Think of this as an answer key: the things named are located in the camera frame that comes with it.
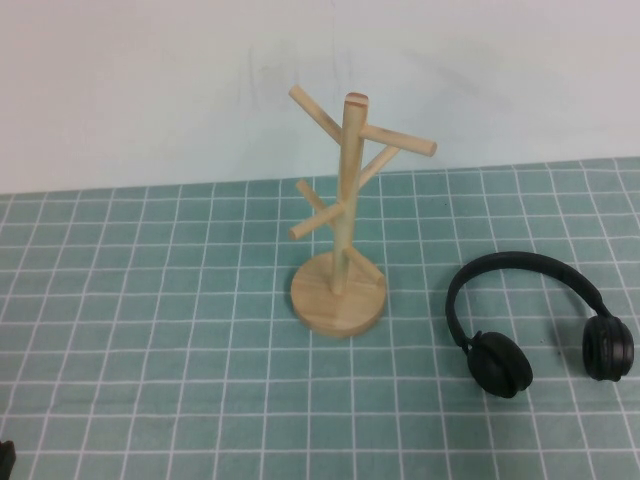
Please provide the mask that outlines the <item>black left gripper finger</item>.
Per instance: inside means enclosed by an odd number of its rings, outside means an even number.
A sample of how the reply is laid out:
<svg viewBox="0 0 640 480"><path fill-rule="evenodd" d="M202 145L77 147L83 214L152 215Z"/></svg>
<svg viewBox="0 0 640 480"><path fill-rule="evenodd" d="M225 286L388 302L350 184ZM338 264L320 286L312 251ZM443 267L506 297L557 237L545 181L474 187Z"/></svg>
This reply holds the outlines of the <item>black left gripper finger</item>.
<svg viewBox="0 0 640 480"><path fill-rule="evenodd" d="M16 462L16 450L12 441L0 445L0 480L9 480Z"/></svg>

